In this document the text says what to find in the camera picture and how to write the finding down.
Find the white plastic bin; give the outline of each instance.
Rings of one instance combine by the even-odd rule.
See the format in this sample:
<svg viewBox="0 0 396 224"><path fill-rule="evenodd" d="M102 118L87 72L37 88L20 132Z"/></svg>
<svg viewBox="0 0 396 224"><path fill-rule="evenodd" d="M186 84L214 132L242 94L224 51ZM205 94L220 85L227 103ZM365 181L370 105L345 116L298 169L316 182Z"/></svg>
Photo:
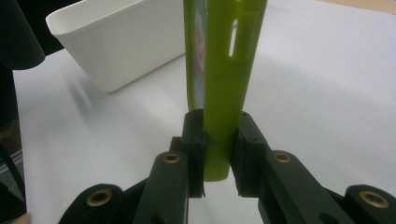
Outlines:
<svg viewBox="0 0 396 224"><path fill-rule="evenodd" d="M46 20L101 91L115 91L184 53L182 0L85 0Z"/></svg>

